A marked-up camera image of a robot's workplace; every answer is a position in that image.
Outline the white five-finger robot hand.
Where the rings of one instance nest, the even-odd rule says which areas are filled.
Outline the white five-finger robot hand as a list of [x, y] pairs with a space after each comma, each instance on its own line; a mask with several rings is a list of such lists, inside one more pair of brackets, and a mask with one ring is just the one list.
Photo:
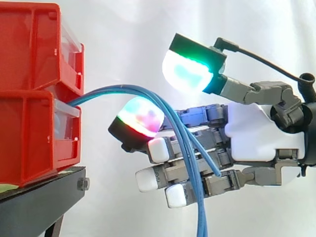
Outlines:
[[[247, 55], [289, 77], [301, 96], [282, 81], [244, 84], [224, 75], [224, 51]], [[207, 47], [176, 34], [162, 63], [165, 79], [185, 92], [215, 94], [228, 104], [211, 104], [178, 110], [176, 115], [212, 158], [216, 176], [201, 151], [194, 148], [204, 198], [239, 190], [245, 185], [281, 186], [316, 163], [315, 77], [296, 77], [237, 44], [218, 38]], [[127, 152], [148, 155], [151, 167], [137, 171], [140, 191], [165, 190], [169, 208], [197, 202], [185, 167], [181, 139], [158, 137], [171, 129], [165, 115], [143, 97], [131, 99], [108, 131]]]

